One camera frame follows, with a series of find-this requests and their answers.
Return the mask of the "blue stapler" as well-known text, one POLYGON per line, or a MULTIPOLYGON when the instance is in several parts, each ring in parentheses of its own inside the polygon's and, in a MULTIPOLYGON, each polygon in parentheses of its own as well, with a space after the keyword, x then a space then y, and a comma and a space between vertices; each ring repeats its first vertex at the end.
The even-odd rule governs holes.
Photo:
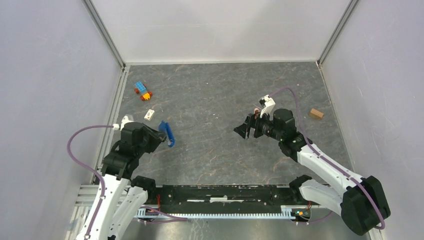
POLYGON ((168 122, 161 121, 161 123, 158 126, 158 130, 160 132, 166 133, 167 145, 168 145, 169 148, 172 148, 176 143, 176 139, 175 139, 175 136, 173 134, 173 131, 171 129, 170 124, 168 122))

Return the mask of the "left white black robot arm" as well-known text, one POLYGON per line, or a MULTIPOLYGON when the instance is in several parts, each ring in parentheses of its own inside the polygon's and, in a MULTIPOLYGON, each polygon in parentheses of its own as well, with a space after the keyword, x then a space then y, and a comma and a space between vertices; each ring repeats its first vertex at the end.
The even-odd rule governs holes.
POLYGON ((144 123, 123 118, 120 124, 109 128, 120 131, 121 137, 104 157, 100 172, 77 160, 67 145, 69 156, 99 180, 93 205, 76 236, 78 240, 120 240, 137 210, 157 198, 154 179, 132 178, 140 158, 154 152, 163 142, 175 144, 172 130, 164 121, 154 130, 144 123))

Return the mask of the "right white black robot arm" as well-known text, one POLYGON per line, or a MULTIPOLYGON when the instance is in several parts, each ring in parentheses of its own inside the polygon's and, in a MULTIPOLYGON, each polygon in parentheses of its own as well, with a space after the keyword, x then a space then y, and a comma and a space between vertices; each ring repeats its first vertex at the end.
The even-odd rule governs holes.
POLYGON ((249 114, 234 128, 244 139, 266 136, 278 142, 281 152, 317 174, 326 184, 303 175, 292 181, 289 199, 295 204, 315 202, 339 215, 344 224, 362 236, 371 229, 383 230, 391 210, 381 182, 363 177, 322 152, 305 134, 297 130, 293 112, 280 108, 273 116, 259 110, 249 114))

